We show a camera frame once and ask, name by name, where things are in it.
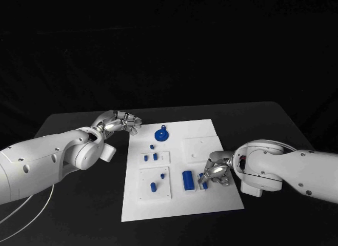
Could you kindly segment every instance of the hole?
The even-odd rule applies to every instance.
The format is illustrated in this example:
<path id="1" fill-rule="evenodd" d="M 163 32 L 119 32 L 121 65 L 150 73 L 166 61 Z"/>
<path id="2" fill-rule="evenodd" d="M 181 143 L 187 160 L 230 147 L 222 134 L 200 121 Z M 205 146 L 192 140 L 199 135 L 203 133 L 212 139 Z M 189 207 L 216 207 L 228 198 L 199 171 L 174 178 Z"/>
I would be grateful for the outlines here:
<path id="1" fill-rule="evenodd" d="M 56 155 L 51 154 L 51 162 L 54 163 L 56 162 Z"/>
<path id="2" fill-rule="evenodd" d="M 28 165 L 23 166 L 23 172 L 27 173 L 28 172 Z"/>

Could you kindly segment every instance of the tabletop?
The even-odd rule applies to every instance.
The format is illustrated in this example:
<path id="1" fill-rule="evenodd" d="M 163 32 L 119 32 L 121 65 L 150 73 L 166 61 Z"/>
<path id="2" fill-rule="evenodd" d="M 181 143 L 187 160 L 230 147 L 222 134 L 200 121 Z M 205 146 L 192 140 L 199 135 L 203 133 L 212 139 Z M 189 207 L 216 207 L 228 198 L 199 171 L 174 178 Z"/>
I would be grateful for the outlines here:
<path id="1" fill-rule="evenodd" d="M 223 150 L 255 139 L 313 149 L 274 102 L 112 110 L 134 114 L 142 124 L 210 119 Z M 50 115 L 34 137 L 89 126 L 101 113 Z M 105 143 L 116 149 L 111 162 L 98 160 L 54 184 L 38 218 L 0 245 L 338 245 L 338 204 L 300 195 L 284 182 L 280 191 L 264 191 L 261 197 L 239 192 L 242 210 L 121 222 L 128 133 L 115 132 Z M 0 225 L 0 240 L 31 220 L 49 191 L 37 193 Z M 0 220 L 21 201 L 0 206 Z"/>

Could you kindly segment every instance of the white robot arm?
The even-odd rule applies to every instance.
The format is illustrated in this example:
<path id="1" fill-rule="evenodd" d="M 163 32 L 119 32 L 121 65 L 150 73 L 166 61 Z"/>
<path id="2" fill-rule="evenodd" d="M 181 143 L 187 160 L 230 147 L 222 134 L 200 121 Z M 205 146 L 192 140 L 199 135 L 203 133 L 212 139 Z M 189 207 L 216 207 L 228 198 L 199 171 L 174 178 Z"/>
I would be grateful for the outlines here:
<path id="1" fill-rule="evenodd" d="M 98 158 L 109 161 L 115 148 L 103 143 L 114 131 L 131 135 L 141 127 L 134 115 L 106 111 L 90 127 L 23 141 L 0 151 L 0 204 L 28 197 L 76 170 L 88 169 Z"/>
<path id="2" fill-rule="evenodd" d="M 278 191 L 284 180 L 300 194 L 338 203 L 338 154 L 254 140 L 235 152 L 210 153 L 199 184 L 210 179 L 228 186 L 229 169 L 241 179 L 245 194 L 259 197 L 262 190 Z"/>

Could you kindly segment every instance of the robotic hand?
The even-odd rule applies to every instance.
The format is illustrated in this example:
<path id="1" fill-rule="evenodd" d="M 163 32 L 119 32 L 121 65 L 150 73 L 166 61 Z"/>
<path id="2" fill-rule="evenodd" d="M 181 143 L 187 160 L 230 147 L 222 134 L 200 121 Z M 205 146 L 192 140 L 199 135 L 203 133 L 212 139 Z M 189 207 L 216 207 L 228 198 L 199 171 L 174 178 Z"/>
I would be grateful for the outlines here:
<path id="1" fill-rule="evenodd" d="M 197 183 L 210 180 L 228 186 L 229 169 L 241 179 L 245 194 L 259 197 L 262 190 L 278 191 L 284 180 L 300 194 L 338 203 L 338 154 L 254 140 L 235 152 L 210 153 Z"/>
<path id="2" fill-rule="evenodd" d="M 106 111 L 90 127 L 15 143 L 0 151 L 0 204 L 28 197 L 76 170 L 88 169 L 98 158 L 109 162 L 115 148 L 103 143 L 114 131 L 137 134 L 141 119 Z"/>

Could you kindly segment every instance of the dark gray table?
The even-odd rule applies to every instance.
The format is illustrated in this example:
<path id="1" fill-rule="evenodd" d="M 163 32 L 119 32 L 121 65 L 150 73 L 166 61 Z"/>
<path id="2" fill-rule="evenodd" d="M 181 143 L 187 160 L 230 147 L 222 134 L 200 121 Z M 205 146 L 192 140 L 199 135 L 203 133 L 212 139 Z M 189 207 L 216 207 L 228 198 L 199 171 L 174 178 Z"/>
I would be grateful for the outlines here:
<path id="1" fill-rule="evenodd" d="M 122 110 L 142 124 L 210 119 L 223 150 L 254 139 L 271 139 L 297 149 L 313 149 L 281 107 L 272 102 Z M 53 114 L 34 137 L 89 126 L 101 112 Z M 245 209 L 121 222 L 128 133 L 106 143 L 116 148 L 109 163 L 98 160 L 54 185 L 53 197 L 33 224 L 0 245 L 338 245 L 338 205 L 282 190 L 259 198 L 241 194 Z M 30 221 L 49 190 L 0 225 L 0 239 Z M 0 206 L 0 219 L 20 201 Z"/>

